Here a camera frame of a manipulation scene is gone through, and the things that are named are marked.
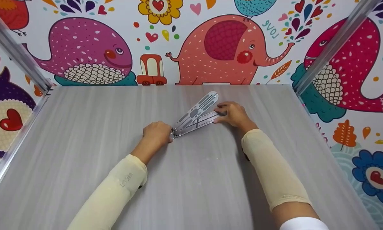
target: blue bird illustration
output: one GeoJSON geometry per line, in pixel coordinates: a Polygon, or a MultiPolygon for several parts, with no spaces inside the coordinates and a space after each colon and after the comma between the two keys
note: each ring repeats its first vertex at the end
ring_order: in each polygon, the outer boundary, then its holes
{"type": "Polygon", "coordinates": [[[269,10],[277,0],[234,0],[237,10],[244,16],[245,20],[250,20],[269,10]]]}

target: stainless steel tool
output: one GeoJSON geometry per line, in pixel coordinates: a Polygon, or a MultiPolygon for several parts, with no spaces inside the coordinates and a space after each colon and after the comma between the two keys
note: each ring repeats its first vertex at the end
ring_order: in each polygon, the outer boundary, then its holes
{"type": "Polygon", "coordinates": [[[172,127],[171,138],[175,139],[198,128],[214,122],[219,116],[225,114],[216,111],[202,115],[218,100],[217,92],[211,91],[206,94],[196,105],[194,105],[186,114],[176,122],[172,127]]]}

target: red heart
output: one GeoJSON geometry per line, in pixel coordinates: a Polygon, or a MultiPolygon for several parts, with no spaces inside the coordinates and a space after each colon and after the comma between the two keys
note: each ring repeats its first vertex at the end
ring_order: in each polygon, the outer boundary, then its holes
{"type": "Polygon", "coordinates": [[[289,28],[288,31],[285,32],[285,35],[290,35],[292,32],[293,32],[293,30],[291,28],[289,28]]]}
{"type": "Polygon", "coordinates": [[[295,10],[296,10],[298,13],[301,13],[301,12],[302,12],[302,9],[304,8],[304,5],[305,5],[305,0],[301,0],[301,2],[295,4],[295,10]]]}
{"type": "Polygon", "coordinates": [[[311,18],[322,14],[322,12],[323,12],[323,10],[321,10],[321,6],[317,6],[317,8],[315,8],[314,12],[311,15],[311,18]]]}
{"type": "Polygon", "coordinates": [[[17,131],[22,128],[22,119],[15,109],[7,110],[7,117],[0,121],[0,127],[6,131],[17,131]]]}
{"type": "Polygon", "coordinates": [[[374,181],[380,185],[383,185],[383,178],[380,177],[380,172],[373,171],[371,173],[371,181],[374,181]]]}
{"type": "Polygon", "coordinates": [[[98,14],[102,14],[102,15],[106,15],[107,14],[107,12],[105,11],[105,6],[104,5],[100,5],[99,6],[98,14]]]}
{"type": "Polygon", "coordinates": [[[163,2],[163,0],[160,0],[160,1],[154,1],[152,5],[155,7],[155,9],[157,9],[160,12],[165,6],[165,3],[163,2]]]}
{"type": "Polygon", "coordinates": [[[149,32],[147,32],[146,38],[150,41],[150,43],[152,43],[159,38],[159,35],[158,34],[150,34],[149,32]]]}

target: beige arm sleeve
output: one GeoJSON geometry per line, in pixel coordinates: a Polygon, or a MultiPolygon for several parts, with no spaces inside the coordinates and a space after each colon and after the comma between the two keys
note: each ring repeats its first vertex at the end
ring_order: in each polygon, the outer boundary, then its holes
{"type": "Polygon", "coordinates": [[[285,202],[311,204],[304,185],[267,134],[253,129],[244,135],[241,144],[257,172],[271,211],[285,202]]]}
{"type": "Polygon", "coordinates": [[[76,214],[68,230],[109,230],[139,186],[147,168],[136,156],[122,159],[76,214]]]}

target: gray wood-grain board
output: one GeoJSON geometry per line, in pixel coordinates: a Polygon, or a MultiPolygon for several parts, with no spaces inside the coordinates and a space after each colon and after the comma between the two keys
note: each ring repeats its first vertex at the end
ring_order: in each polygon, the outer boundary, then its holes
{"type": "MultiPolygon", "coordinates": [[[[377,229],[290,86],[57,87],[0,184],[0,230],[61,230],[152,121],[209,91],[270,136],[331,230],[377,229]]],[[[240,136],[211,124],[174,140],[114,229],[275,229],[240,136]]]]}

